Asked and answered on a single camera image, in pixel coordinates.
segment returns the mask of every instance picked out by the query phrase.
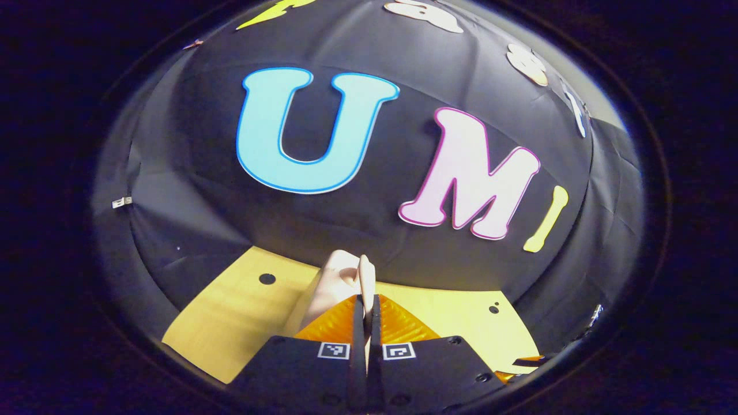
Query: dark background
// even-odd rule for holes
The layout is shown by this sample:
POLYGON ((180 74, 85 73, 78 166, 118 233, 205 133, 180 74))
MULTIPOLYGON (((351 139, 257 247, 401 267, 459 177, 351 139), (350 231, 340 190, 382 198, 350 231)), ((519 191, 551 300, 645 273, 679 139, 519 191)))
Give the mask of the dark background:
MULTIPOLYGON (((609 66, 646 110, 672 181, 666 262, 625 330, 521 414, 729 414, 738 408, 735 1, 517 0, 609 66)), ((99 312, 80 267, 72 160, 136 59, 213 2, 0 1, 3 414, 210 414, 99 312)), ((86 160, 77 167, 85 168, 86 160)))

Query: small metal clip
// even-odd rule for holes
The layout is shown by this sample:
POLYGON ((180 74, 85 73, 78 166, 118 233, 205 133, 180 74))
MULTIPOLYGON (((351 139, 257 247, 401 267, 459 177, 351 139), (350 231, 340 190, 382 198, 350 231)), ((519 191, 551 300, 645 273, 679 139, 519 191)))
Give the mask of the small metal clip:
POLYGON ((134 198, 130 196, 121 197, 120 199, 113 201, 113 209, 117 209, 125 205, 130 205, 133 202, 134 202, 134 198))

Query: yellow table surface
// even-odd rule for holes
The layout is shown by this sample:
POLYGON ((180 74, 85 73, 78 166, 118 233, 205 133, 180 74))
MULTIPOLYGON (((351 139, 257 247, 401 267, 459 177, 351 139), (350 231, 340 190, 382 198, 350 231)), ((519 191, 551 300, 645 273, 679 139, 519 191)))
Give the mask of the yellow table surface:
MULTIPOLYGON (((162 342, 209 375, 230 383, 287 320, 318 268, 252 247, 202 290, 169 326, 162 342), (270 285, 259 276, 276 277, 270 285)), ((513 366, 537 356, 533 338, 500 291, 452 291, 377 282, 384 294, 441 337, 461 336, 492 370, 529 373, 513 366), (496 307, 493 314, 489 307, 496 307)))

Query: white letter cutout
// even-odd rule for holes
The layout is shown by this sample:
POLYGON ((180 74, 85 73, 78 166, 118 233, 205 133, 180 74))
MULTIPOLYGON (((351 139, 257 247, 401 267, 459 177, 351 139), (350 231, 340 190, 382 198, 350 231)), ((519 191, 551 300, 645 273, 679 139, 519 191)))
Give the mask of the white letter cutout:
POLYGON ((508 50, 508 61, 515 69, 540 86, 548 85, 546 67, 540 59, 520 45, 509 44, 508 50))
POLYGON ((535 154, 516 147, 492 172, 484 124, 453 108, 439 108, 435 121, 443 130, 435 159, 415 200, 400 205, 402 220, 420 226, 438 226, 446 220, 442 206, 451 187, 454 191, 452 226, 466 226, 485 206, 484 216, 474 221, 472 233, 483 239, 502 239, 523 198, 528 183, 540 169, 535 154))
POLYGON ((395 0, 395 3, 386 3, 384 8, 400 16, 425 20, 449 32, 463 33, 463 29, 456 22, 456 17, 429 4, 413 0, 395 0))

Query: black hole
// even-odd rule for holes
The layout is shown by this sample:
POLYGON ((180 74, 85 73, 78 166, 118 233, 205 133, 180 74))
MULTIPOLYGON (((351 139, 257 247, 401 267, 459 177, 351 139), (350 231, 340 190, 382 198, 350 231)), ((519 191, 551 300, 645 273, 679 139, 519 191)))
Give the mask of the black hole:
POLYGON ((336 406, 341 403, 341 397, 338 397, 334 394, 325 394, 323 395, 323 404, 324 405, 330 405, 330 406, 336 406))
POLYGON ((489 373, 482 373, 481 375, 477 376, 475 379, 477 382, 486 382, 492 378, 492 375, 489 373))
POLYGON ((390 399, 390 404, 394 406, 405 406, 410 403, 410 397, 405 394, 395 395, 390 399))
POLYGON ((259 275, 259 282, 261 282, 264 285, 271 285, 276 280, 277 279, 272 274, 261 274, 261 275, 259 275))

